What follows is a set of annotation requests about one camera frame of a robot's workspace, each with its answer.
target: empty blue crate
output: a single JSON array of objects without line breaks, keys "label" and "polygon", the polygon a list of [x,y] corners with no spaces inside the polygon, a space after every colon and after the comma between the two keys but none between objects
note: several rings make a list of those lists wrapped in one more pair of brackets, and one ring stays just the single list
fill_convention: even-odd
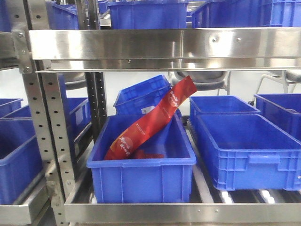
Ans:
[{"label": "empty blue crate", "polygon": [[164,158],[103,160],[112,142],[137,119],[139,115],[108,117],[95,143],[87,166],[92,169],[97,202],[188,202],[196,157],[177,115],[169,128],[139,147]]},{"label": "empty blue crate", "polygon": [[0,204],[12,204],[42,170],[31,120],[0,120]]},{"label": "empty blue crate", "polygon": [[0,118],[21,107],[23,99],[0,99]]},{"label": "empty blue crate", "polygon": [[[89,124],[91,121],[90,105],[87,98],[68,98],[68,108],[70,123],[74,138]],[[5,119],[25,119],[31,118],[29,106],[24,106],[16,111],[6,115]]]},{"label": "empty blue crate", "polygon": [[119,92],[114,103],[116,114],[146,114],[151,111],[170,90],[170,83],[158,75]]},{"label": "empty blue crate", "polygon": [[108,2],[113,29],[186,28],[188,0]]},{"label": "empty blue crate", "polygon": [[203,114],[198,150],[220,190],[301,189],[301,143],[261,115]]},{"label": "empty blue crate", "polygon": [[260,114],[260,110],[236,96],[190,97],[190,121],[200,114]]},{"label": "empty blue crate", "polygon": [[57,5],[47,1],[49,26],[54,30],[78,30],[79,23],[75,5]]},{"label": "empty blue crate", "polygon": [[255,95],[262,115],[281,129],[301,140],[301,94]]},{"label": "empty blue crate", "polygon": [[301,0],[261,0],[260,26],[300,27]]},{"label": "empty blue crate", "polygon": [[5,0],[0,0],[0,32],[11,32],[8,9]]}]

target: crate handle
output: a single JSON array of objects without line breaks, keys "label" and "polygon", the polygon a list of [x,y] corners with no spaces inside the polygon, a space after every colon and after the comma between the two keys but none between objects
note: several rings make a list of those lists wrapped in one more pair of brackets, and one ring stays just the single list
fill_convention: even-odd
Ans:
[{"label": "crate handle", "polygon": [[250,164],[279,164],[280,155],[278,154],[250,154]]}]

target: metal shelf rack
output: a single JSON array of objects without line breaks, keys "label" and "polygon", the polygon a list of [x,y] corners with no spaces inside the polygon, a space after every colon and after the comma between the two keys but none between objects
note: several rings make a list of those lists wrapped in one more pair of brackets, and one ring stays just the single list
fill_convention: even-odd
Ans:
[{"label": "metal shelf rack", "polygon": [[[88,1],[88,20],[85,1],[75,2],[81,30],[49,30],[44,1],[9,0],[13,30],[0,32],[0,68],[19,67],[23,74],[57,225],[300,225],[300,193],[219,192],[199,166],[190,203],[94,204],[85,168],[91,146],[79,157],[73,154],[87,147],[91,134],[97,138],[105,121],[102,72],[300,69],[300,28],[98,31],[96,1]],[[86,73],[92,122],[78,145],[68,126],[63,76],[57,74],[63,72]],[[29,224],[36,215],[31,210],[40,207],[34,201],[0,206],[0,224],[20,223],[2,221],[6,208]]]}]

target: gray chair seat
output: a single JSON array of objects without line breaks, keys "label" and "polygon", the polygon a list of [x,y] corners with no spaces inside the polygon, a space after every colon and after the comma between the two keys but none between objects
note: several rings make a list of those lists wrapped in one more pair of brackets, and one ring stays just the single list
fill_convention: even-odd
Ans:
[{"label": "gray chair seat", "polygon": [[225,87],[225,75],[223,72],[175,72],[173,75],[170,81],[172,86],[189,75],[197,90],[215,90]]},{"label": "gray chair seat", "polygon": [[[269,71],[273,74],[276,74],[278,76],[281,76],[281,71]],[[286,71],[286,78],[289,81],[293,81],[296,83],[301,83],[301,70],[290,70]]]}]

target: label on crate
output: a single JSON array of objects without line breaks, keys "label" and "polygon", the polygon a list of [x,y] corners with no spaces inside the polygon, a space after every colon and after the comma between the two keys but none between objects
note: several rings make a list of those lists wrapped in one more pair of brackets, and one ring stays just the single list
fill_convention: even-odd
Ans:
[{"label": "label on crate", "polygon": [[162,130],[172,119],[178,107],[197,91],[190,76],[168,91],[149,113],[122,132],[110,146],[104,160],[128,159],[150,137]]},{"label": "label on crate", "polygon": [[145,107],[145,108],[141,109],[141,112],[142,112],[142,114],[147,114],[154,108],[155,108],[155,106]]}]

